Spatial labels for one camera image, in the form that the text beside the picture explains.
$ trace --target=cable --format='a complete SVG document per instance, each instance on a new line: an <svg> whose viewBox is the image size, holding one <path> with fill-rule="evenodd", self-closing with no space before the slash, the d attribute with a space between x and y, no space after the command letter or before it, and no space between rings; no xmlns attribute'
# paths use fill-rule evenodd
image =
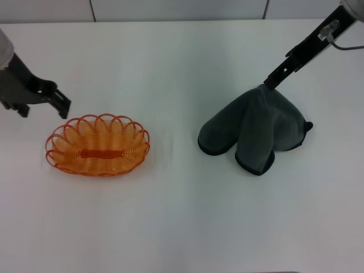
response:
<svg viewBox="0 0 364 273"><path fill-rule="evenodd" d="M267 12L268 12L268 7L269 7L269 1L270 0L267 0L267 3L266 3L266 8L264 9L264 13L263 13L263 20L266 18L267 16Z"/></svg>
<svg viewBox="0 0 364 273"><path fill-rule="evenodd" d="M89 2L90 2L90 7L91 7L91 12L92 12L93 21L94 21L94 22L96 22L95 12L93 11L92 0L89 0Z"/></svg>
<svg viewBox="0 0 364 273"><path fill-rule="evenodd" d="M336 49L339 50L343 50L343 51L349 51L349 50L356 50L356 49L364 49L364 45L360 46L360 47L339 47L335 42L334 42L334 37L332 36L332 34L329 34L327 37L328 42Z"/></svg>
<svg viewBox="0 0 364 273"><path fill-rule="evenodd" d="M348 51L348 50L356 50L356 49L364 49L364 45L360 46L360 47L339 47L335 42L330 42L330 44L339 50L343 50L343 51Z"/></svg>

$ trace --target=oval basket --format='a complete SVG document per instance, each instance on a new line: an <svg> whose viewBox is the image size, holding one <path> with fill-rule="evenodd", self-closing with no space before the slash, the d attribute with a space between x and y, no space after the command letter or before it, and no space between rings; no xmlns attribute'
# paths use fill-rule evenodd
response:
<svg viewBox="0 0 364 273"><path fill-rule="evenodd" d="M150 138L141 124L123 115L85 115L54 130L45 149L47 162L61 171L114 176L143 163Z"/></svg>

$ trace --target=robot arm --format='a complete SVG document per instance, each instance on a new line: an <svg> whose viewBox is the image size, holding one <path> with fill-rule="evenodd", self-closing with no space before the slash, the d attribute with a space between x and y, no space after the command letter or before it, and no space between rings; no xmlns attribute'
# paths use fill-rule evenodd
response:
<svg viewBox="0 0 364 273"><path fill-rule="evenodd" d="M364 0L341 0L340 6L332 12L306 39L286 54L287 59L265 80L264 84L274 90L292 72L308 64L350 28L357 20L364 22Z"/></svg>
<svg viewBox="0 0 364 273"><path fill-rule="evenodd" d="M7 36L0 30L0 102L6 109L27 117L28 104L51 104L66 119L71 101L53 81L34 76L14 52Z"/></svg>

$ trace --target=table surface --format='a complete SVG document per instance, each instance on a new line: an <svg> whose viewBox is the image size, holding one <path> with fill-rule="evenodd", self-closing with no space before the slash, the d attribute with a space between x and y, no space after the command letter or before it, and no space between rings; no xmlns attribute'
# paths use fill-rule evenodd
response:
<svg viewBox="0 0 364 273"><path fill-rule="evenodd" d="M321 20L0 25L37 76L72 100L69 118L127 115L151 135L146 161L97 178L51 168L64 123L0 107L0 271L360 272L364 51L327 49L278 90L314 129L256 177L234 149L200 151L200 127L261 84ZM364 44L356 24L341 46Z"/></svg>

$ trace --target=cloth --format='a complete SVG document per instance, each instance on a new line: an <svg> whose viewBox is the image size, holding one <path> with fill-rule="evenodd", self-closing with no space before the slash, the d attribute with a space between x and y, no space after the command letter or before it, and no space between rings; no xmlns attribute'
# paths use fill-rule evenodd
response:
<svg viewBox="0 0 364 273"><path fill-rule="evenodd" d="M274 151L301 146L312 127L289 100L262 84L207 121L198 145L208 155L221 155L237 143L238 164L254 175L262 175L272 166Z"/></svg>

